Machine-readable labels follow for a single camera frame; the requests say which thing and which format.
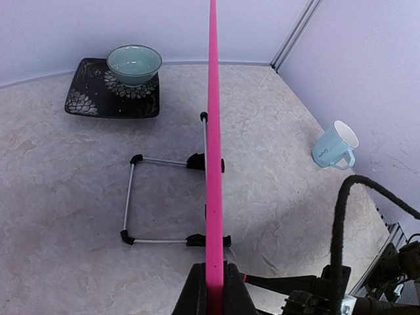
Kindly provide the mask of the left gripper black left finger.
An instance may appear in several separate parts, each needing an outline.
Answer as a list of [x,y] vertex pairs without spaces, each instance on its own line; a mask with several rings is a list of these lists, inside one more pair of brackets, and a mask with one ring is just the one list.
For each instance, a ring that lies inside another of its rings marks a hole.
[[172,315],[206,315],[205,263],[194,264],[187,276]]

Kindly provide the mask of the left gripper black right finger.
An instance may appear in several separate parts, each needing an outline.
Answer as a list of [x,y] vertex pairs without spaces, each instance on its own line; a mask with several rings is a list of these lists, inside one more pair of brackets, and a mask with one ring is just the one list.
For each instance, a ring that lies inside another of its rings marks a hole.
[[223,309],[227,315],[256,314],[256,308],[237,266],[224,262]]

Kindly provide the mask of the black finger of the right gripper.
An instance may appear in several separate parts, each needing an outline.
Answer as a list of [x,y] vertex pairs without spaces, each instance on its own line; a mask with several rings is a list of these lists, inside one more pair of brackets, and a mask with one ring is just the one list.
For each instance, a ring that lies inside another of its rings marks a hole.
[[283,295],[290,295],[292,291],[311,292],[318,279],[317,276],[263,278],[249,274],[242,274],[242,277],[244,283]]

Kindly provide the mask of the pink framed whiteboard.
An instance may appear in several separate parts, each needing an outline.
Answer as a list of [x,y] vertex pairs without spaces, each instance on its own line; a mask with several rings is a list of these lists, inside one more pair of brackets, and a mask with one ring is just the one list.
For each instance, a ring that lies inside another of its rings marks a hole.
[[219,56],[217,37],[217,2],[209,11],[209,79],[207,124],[207,219],[206,267],[207,313],[223,313],[223,208],[221,162],[221,111]]

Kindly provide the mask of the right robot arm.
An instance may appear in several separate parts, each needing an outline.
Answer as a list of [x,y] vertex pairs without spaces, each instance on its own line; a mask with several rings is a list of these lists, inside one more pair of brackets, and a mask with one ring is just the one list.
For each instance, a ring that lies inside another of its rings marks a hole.
[[[351,268],[342,266],[341,314],[379,314],[392,309],[411,308],[397,304],[404,284],[419,285],[419,241],[408,240],[397,249],[386,244],[373,268],[360,280],[350,294],[345,294]],[[245,283],[286,295],[283,314],[329,314],[331,266],[326,265],[321,276],[263,278],[242,274]]]

